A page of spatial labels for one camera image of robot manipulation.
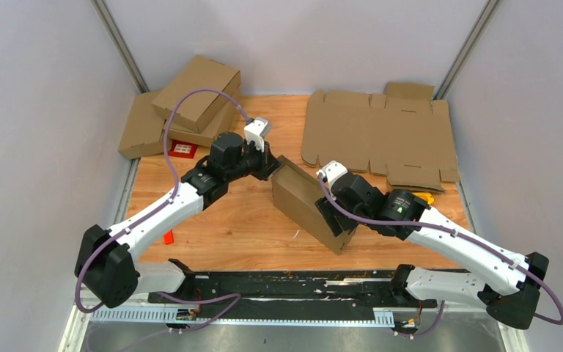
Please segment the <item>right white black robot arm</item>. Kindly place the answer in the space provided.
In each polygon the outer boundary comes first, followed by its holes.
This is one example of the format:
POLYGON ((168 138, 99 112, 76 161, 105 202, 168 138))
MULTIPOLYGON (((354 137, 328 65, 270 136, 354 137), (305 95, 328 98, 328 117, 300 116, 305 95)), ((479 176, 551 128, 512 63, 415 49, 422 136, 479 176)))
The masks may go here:
POLYGON ((537 312, 549 259, 539 252, 521 254, 497 246, 446 217, 404 189, 383 193, 346 169, 317 172, 323 191, 316 206, 335 235, 363 225, 432 249, 463 268, 462 273, 433 271, 401 264, 389 286, 391 300, 407 306, 414 300, 453 301, 483 308, 489 316, 526 330, 533 319, 551 322, 537 312))

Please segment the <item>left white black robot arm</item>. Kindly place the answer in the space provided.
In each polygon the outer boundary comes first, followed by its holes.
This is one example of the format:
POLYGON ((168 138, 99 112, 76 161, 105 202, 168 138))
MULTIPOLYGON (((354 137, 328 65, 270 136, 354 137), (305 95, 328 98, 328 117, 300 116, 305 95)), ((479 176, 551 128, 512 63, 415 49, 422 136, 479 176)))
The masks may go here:
POLYGON ((210 153, 157 201, 108 229, 95 224, 85 231, 74 269, 77 307, 85 313, 95 311, 83 306, 82 287, 108 308, 139 293, 168 293, 178 303, 190 301, 196 285, 178 265, 139 264, 138 259, 179 223, 222 198, 231 182, 247 176, 268 180, 277 168, 279 162, 262 132, 221 134, 210 153))

